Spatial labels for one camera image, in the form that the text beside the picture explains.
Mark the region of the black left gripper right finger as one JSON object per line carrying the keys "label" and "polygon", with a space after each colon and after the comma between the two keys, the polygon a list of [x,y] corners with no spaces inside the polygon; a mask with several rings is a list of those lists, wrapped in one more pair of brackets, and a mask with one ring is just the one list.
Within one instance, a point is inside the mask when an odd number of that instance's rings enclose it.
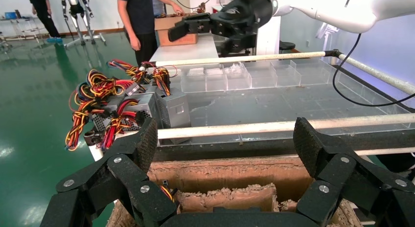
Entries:
{"label": "black left gripper right finger", "polygon": [[378,227],[415,224],[415,186],[408,179],[358,156],[341,139],[317,132],[299,117],[295,150],[313,178],[296,212],[323,227],[342,200],[354,203]]}

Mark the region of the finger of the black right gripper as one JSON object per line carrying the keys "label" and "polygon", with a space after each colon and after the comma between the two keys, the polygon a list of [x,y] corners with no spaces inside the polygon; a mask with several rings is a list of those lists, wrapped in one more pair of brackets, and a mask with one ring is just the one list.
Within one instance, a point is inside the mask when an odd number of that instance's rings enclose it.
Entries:
{"label": "finger of the black right gripper", "polygon": [[168,30],[168,39],[174,42],[187,34],[209,33],[211,30],[210,13],[190,15],[182,18]]}
{"label": "finger of the black right gripper", "polygon": [[234,34],[225,36],[225,41],[220,45],[220,54],[222,57],[228,57],[231,53],[239,53],[245,49],[256,47],[257,33]]}

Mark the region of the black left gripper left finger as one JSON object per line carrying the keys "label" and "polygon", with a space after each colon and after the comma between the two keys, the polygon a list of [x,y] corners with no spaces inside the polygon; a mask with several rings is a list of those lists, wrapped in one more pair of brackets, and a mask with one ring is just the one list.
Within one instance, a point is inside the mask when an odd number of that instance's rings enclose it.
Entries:
{"label": "black left gripper left finger", "polygon": [[157,123],[148,118],[138,133],[117,139],[101,159],[56,185],[41,226],[90,227],[116,200],[141,227],[161,226],[177,206],[147,175],[157,144]]}

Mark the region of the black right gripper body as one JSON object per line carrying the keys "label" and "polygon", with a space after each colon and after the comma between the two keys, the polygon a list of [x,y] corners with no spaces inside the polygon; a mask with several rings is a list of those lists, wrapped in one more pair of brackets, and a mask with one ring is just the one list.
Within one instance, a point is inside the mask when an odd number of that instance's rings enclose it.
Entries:
{"label": "black right gripper body", "polygon": [[210,15],[210,31],[228,38],[256,33],[273,15],[274,0],[232,0]]}

